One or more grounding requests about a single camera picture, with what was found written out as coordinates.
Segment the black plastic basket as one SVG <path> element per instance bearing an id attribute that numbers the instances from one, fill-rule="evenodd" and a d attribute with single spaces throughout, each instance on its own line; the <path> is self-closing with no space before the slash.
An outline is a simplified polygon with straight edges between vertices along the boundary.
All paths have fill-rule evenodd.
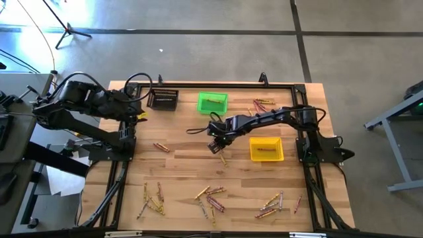
<path id="1" fill-rule="evenodd" d="M 175 111 L 178 103 L 178 90 L 152 89 L 147 106 L 153 110 Z M 156 101 L 157 97 L 174 98 L 173 101 Z"/>

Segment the white paper sheet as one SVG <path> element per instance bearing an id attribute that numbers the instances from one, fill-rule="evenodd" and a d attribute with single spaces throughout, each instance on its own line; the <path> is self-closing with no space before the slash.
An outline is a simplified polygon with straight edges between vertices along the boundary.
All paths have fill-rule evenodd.
<path id="1" fill-rule="evenodd" d="M 85 187 L 85 175 L 80 177 L 50 166 L 47 166 L 47 174 L 51 195 L 79 194 Z"/>

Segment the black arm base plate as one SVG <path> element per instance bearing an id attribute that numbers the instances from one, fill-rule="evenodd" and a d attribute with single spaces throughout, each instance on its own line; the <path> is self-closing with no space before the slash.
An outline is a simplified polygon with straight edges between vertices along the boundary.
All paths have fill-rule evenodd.
<path id="1" fill-rule="evenodd" d="M 326 138 L 313 134 L 305 138 L 297 138 L 295 143 L 298 159 L 302 163 L 343 163 L 355 156 L 353 151 L 341 148 L 336 137 Z"/>
<path id="2" fill-rule="evenodd" d="M 130 126 L 117 132 L 108 132 L 104 139 L 97 139 L 83 148 L 92 161 L 130 161 L 135 151 L 135 128 Z"/>

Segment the gray metal table frame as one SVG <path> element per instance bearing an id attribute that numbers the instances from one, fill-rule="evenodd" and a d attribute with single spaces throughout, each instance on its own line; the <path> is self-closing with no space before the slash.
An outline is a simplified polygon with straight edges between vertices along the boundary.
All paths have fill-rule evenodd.
<path id="1" fill-rule="evenodd" d="M 403 176 L 403 182 L 387 187 L 389 192 L 423 188 L 423 178 L 412 178 L 406 164 L 406 159 L 423 162 L 423 114 L 406 113 L 414 108 L 423 109 L 423 90 L 364 124 L 369 131 L 382 126 Z"/>

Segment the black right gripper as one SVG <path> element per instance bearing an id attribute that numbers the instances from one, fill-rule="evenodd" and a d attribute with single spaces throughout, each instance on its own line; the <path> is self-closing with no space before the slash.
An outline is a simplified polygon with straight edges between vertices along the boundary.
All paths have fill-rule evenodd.
<path id="1" fill-rule="evenodd" d="M 238 137 L 236 128 L 236 118 L 226 118 L 225 121 L 210 120 L 207 135 L 212 136 L 213 141 L 207 144 L 208 149 L 216 154 L 219 148 L 219 152 L 223 153 L 225 146 L 230 145 Z"/>

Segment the green plastic basket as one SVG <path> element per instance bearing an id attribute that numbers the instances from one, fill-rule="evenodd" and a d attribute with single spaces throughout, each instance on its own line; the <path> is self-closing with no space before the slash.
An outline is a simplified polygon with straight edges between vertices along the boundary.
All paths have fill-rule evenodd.
<path id="1" fill-rule="evenodd" d="M 208 102 L 206 99 L 221 100 L 223 103 Z M 215 112 L 218 115 L 224 115 L 227 112 L 228 94 L 213 93 L 213 92 L 199 92 L 197 111 L 200 114 L 209 114 Z"/>

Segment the black tripod stand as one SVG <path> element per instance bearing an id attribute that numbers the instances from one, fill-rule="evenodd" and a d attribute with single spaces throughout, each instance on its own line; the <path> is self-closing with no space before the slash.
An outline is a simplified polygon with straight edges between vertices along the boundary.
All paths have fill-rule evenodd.
<path id="1" fill-rule="evenodd" d="M 46 0 L 42 0 L 42 2 L 45 4 L 45 6 L 47 6 L 47 8 L 49 9 L 49 11 L 53 14 L 53 16 L 56 18 L 56 20 L 59 22 L 59 24 L 63 28 L 63 34 L 61 35 L 61 38 L 58 40 L 58 42 L 57 42 L 57 44 L 55 46 L 55 49 L 57 49 L 57 50 L 59 49 L 59 46 L 62 43 L 63 39 L 65 37 L 67 37 L 67 36 L 80 35 L 80 36 L 85 36 L 87 38 L 92 38 L 92 36 L 90 34 L 79 32 L 79 31 L 74 30 L 69 23 L 64 24 L 63 21 L 54 12 L 54 10 L 48 5 L 47 1 Z"/>

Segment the gray desk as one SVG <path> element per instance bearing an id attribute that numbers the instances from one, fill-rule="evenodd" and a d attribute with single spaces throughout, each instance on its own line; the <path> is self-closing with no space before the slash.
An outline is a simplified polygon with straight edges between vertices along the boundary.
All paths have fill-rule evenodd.
<path id="1" fill-rule="evenodd" d="M 27 86 L 31 86 L 40 95 L 45 95 L 52 79 L 49 73 L 0 73 L 0 91 L 19 97 L 27 91 Z M 22 159 L 35 128 L 35 119 L 29 116 L 32 110 L 29 102 L 35 99 L 36 94 L 29 92 L 22 103 L 10 106 L 16 116 L 5 148 L 0 151 L 0 176 L 12 171 L 17 174 L 17 180 L 11 189 L 10 200 L 0 205 L 0 235 L 12 231 L 35 166 L 35 162 Z"/>

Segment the black support beam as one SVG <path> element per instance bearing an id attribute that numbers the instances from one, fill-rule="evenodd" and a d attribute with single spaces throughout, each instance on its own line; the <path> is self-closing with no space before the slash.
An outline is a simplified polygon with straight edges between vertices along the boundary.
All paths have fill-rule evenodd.
<path id="1" fill-rule="evenodd" d="M 84 163 L 32 142 L 28 142 L 23 158 L 25 160 L 39 162 L 79 177 L 86 177 L 87 171 L 89 170 L 89 166 Z"/>

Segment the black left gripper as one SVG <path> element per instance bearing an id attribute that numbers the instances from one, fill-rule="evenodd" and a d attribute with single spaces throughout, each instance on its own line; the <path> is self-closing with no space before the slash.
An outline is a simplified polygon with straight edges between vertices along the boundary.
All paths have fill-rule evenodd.
<path id="1" fill-rule="evenodd" d="M 137 115 L 145 113 L 140 102 L 129 102 L 131 98 L 123 91 L 111 90 L 110 92 L 110 118 L 117 121 L 134 121 L 134 123 L 146 122 L 146 118 L 137 118 Z"/>

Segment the silver bracket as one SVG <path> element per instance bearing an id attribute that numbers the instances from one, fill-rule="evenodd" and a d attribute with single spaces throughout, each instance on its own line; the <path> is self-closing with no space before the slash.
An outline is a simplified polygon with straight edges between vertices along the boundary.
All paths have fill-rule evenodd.
<path id="1" fill-rule="evenodd" d="M 289 238 L 327 238 L 326 233 L 289 232 Z"/>
<path id="2" fill-rule="evenodd" d="M 108 231 L 104 234 L 104 238 L 134 238 L 142 237 L 141 231 Z"/>

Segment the black device green light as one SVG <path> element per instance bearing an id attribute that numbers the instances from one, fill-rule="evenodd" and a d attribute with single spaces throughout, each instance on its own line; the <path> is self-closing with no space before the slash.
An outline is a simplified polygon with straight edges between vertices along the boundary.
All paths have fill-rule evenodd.
<path id="1" fill-rule="evenodd" d="M 423 80 L 413 86 L 410 86 L 403 97 L 404 100 L 414 96 L 415 94 L 423 91 Z M 413 116 L 423 116 L 423 100 L 419 102 L 414 108 L 410 109 L 410 114 Z"/>

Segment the yellow plastic basket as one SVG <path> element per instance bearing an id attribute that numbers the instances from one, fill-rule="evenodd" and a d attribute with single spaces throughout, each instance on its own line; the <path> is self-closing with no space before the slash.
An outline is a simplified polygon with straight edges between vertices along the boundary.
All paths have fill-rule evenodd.
<path id="1" fill-rule="evenodd" d="M 254 162 L 276 162 L 284 160 L 281 138 L 250 138 L 250 159 Z M 258 148 L 274 148 L 277 151 L 258 151 Z"/>

